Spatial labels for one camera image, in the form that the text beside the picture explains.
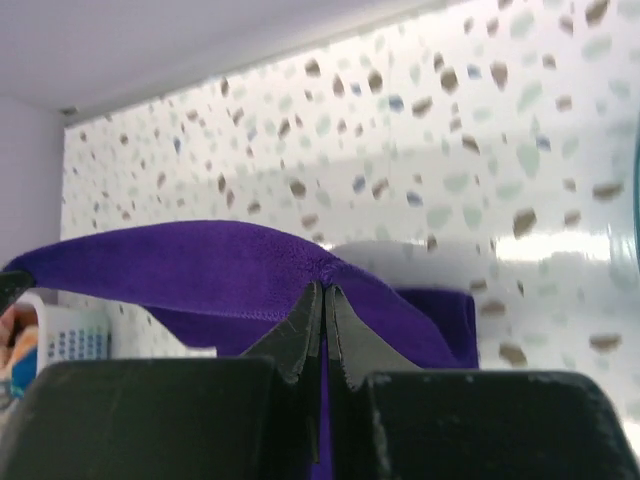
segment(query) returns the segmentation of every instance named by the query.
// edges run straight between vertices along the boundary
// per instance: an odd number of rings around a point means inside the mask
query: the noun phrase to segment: folded cloth
[[[186,345],[216,346],[220,355],[244,351],[320,280],[339,285],[360,319],[416,365],[478,366],[470,296],[396,291],[314,243],[258,225],[192,221],[116,230],[34,250],[5,270],[26,270],[40,287],[139,304]],[[330,465],[318,468],[314,477],[329,478]]]

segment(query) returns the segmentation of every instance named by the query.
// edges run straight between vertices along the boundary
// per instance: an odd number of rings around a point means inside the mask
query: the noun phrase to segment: towel
[[[4,270],[26,270],[39,287],[141,305],[187,346],[216,346],[219,355],[240,354],[320,280],[339,285],[360,319],[416,365],[478,366],[469,295],[394,290],[312,242],[254,224],[190,221],[110,231],[28,252]],[[328,452],[326,388],[322,403],[320,448]],[[313,478],[331,478],[327,457]]]

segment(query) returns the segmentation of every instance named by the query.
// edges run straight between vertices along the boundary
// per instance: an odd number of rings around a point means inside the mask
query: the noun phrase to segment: wall
[[[0,97],[0,264],[60,238],[63,119]]]
[[[63,237],[226,218],[338,246],[471,289],[483,367],[586,372],[640,420],[639,26],[636,0],[476,0],[77,126]],[[116,355],[166,354],[109,308]]]

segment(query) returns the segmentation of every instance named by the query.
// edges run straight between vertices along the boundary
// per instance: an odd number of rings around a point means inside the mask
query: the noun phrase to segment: white basket
[[[32,292],[23,294],[16,303],[30,305],[38,315],[37,373],[65,360],[109,358],[111,325],[105,312],[45,305]]]

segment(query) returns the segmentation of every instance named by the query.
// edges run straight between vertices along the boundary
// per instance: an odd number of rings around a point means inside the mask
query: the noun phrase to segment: blue spot
[[[247,140],[251,141],[254,138],[256,138],[256,135],[258,134],[258,130],[256,129],[256,127],[253,127],[251,130],[249,130],[247,132]]]
[[[546,150],[547,152],[551,151],[551,142],[544,135],[538,135],[536,137],[536,146],[538,150]]]
[[[389,95],[389,108],[396,113],[400,113],[404,110],[404,102],[400,95]]]
[[[467,65],[467,74],[469,75],[469,78],[482,78],[480,69],[475,65]]]
[[[362,190],[364,190],[366,184],[367,181],[365,180],[364,175],[358,175],[353,179],[353,191],[356,193],[360,193]]]
[[[416,192],[407,192],[407,203],[412,207],[421,207],[423,205],[422,197]]]

